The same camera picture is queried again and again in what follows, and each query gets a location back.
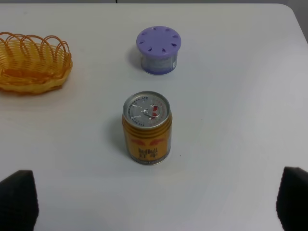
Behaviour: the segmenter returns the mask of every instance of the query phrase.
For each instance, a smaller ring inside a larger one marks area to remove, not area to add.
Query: woven basket
[[[57,46],[48,40],[58,40]],[[61,88],[73,67],[67,42],[56,36],[0,33],[0,89],[41,94]]]

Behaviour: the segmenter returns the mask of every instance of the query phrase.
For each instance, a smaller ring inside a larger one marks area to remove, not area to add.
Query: plastic container
[[[141,67],[153,75],[164,75],[177,66],[181,37],[166,26],[153,26],[137,36],[137,47],[141,52]]]

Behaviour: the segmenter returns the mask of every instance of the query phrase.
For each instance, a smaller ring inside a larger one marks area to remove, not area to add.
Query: gold can
[[[142,165],[154,165],[168,156],[172,114],[164,96],[153,91],[130,96],[123,106],[122,124],[133,160]]]

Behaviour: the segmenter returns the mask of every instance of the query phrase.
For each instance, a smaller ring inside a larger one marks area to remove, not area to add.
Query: can label
[[[171,126],[163,134],[151,139],[137,138],[125,131],[125,139],[128,152],[136,162],[153,165],[164,160],[170,152]]]

